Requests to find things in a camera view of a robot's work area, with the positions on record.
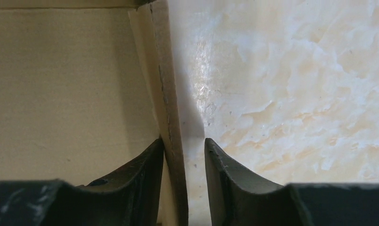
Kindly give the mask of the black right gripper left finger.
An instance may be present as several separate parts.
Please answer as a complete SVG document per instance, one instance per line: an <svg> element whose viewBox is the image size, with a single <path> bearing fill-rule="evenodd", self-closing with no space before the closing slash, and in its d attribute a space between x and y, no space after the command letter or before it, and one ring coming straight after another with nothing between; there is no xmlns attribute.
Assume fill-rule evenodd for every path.
<svg viewBox="0 0 379 226"><path fill-rule="evenodd" d="M154 226L164 143L88 185L61 179L0 181L0 226Z"/></svg>

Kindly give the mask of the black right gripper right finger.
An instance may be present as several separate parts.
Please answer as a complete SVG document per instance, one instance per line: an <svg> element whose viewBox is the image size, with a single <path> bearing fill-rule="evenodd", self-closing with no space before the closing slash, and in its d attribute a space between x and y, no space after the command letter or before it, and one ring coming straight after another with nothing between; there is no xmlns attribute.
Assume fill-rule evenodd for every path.
<svg viewBox="0 0 379 226"><path fill-rule="evenodd" d="M211 138L205 166L214 226L379 226L377 183L274 183Z"/></svg>

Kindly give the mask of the large cardboard box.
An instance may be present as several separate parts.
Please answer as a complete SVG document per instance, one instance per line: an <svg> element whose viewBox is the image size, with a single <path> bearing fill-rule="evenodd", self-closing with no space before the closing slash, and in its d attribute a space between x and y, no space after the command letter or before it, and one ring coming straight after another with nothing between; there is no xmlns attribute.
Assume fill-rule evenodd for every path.
<svg viewBox="0 0 379 226"><path fill-rule="evenodd" d="M0 0L0 181L86 186L156 139L156 225L186 226L167 1Z"/></svg>

